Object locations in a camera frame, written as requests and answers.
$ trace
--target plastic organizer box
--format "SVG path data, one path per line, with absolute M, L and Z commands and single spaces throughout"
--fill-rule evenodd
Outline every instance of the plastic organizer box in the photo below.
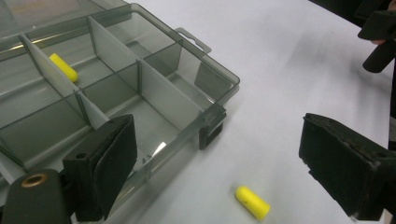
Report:
M 138 158 L 118 203 L 187 141 L 199 135 L 205 148 L 239 78 L 203 49 L 136 4 L 1 38 L 0 203 L 17 177 L 61 171 L 67 153 L 121 115 L 134 115 Z M 52 53 L 78 72 L 76 82 Z

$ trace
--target white table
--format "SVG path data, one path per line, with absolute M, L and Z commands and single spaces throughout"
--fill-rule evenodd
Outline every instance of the white table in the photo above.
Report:
M 108 223 L 257 223 L 239 185 L 272 205 L 263 223 L 353 223 L 298 150 L 307 112 L 387 146 L 392 67 L 363 70 L 375 46 L 360 29 L 306 0 L 135 2 L 199 37 L 241 85 L 220 137 L 187 145 Z

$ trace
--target circular hole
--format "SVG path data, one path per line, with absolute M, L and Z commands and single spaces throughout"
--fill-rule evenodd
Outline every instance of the circular hole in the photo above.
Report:
M 40 185 L 41 183 L 44 183 L 47 180 L 47 176 L 44 174 L 38 174 L 38 175 L 31 175 L 24 179 L 22 181 L 22 186 L 24 188 L 31 188 L 37 185 Z
M 376 152 L 375 155 L 379 158 L 386 158 L 387 154 L 383 153 L 383 152 Z
M 79 153 L 77 154 L 76 158 L 77 159 L 84 159 L 87 156 L 87 153 Z

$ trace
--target earplug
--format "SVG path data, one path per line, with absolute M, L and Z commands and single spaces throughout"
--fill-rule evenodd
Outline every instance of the earplug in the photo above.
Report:
M 62 72 L 70 79 L 70 81 L 75 82 L 78 79 L 78 73 L 69 64 L 67 64 L 58 54 L 53 53 L 49 56 L 50 60 L 61 69 Z
M 268 203 L 245 186 L 239 187 L 235 196 L 258 220 L 263 220 L 271 209 Z

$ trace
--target plastic divider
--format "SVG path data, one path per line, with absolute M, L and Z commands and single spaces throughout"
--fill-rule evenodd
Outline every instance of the plastic divider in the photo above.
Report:
M 145 61 L 141 61 L 141 69 L 142 96 L 180 130 L 203 112 L 200 106 Z
M 21 42 L 29 49 L 35 64 L 41 71 L 41 75 L 57 90 L 63 97 L 78 91 L 78 87 L 67 79 L 64 73 L 25 35 L 21 35 Z
M 161 49 L 158 52 L 151 54 L 144 60 L 163 76 L 168 77 L 178 68 L 181 49 L 181 42 L 177 42 L 167 48 Z
M 89 17 L 92 42 L 96 55 L 113 71 L 120 71 L 136 62 L 138 57 L 105 27 Z
M 77 98 L 81 100 L 83 104 L 82 108 L 85 109 L 88 119 L 90 120 L 90 124 L 95 130 L 108 121 L 108 117 L 84 94 L 82 94 L 81 91 L 77 93 Z

